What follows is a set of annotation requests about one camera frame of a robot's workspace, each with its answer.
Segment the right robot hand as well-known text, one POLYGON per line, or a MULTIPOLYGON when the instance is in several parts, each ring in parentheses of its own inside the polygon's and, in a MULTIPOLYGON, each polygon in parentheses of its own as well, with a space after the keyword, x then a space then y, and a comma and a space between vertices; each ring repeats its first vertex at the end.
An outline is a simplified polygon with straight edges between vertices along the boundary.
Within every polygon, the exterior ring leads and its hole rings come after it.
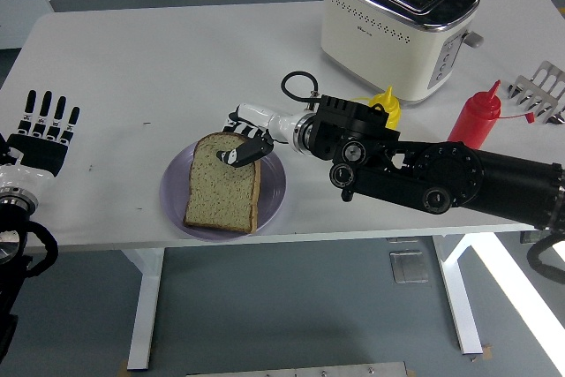
POLYGON ((216 157, 231 167, 240 168, 270 154, 276 142, 308 155, 306 134, 312 119, 312 112, 289 115, 241 103, 228 115, 223 131, 243 135, 244 142, 231 150, 218 151, 216 157))

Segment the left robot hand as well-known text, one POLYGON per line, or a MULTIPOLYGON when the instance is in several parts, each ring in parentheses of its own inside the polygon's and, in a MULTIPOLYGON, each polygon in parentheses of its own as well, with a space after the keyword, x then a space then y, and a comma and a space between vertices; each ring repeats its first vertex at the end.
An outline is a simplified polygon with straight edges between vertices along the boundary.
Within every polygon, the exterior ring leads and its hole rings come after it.
POLYGON ((15 133, 1 139, 1 193, 22 194, 38 200, 64 165, 80 108, 66 115, 66 98, 41 99, 31 90, 15 133))

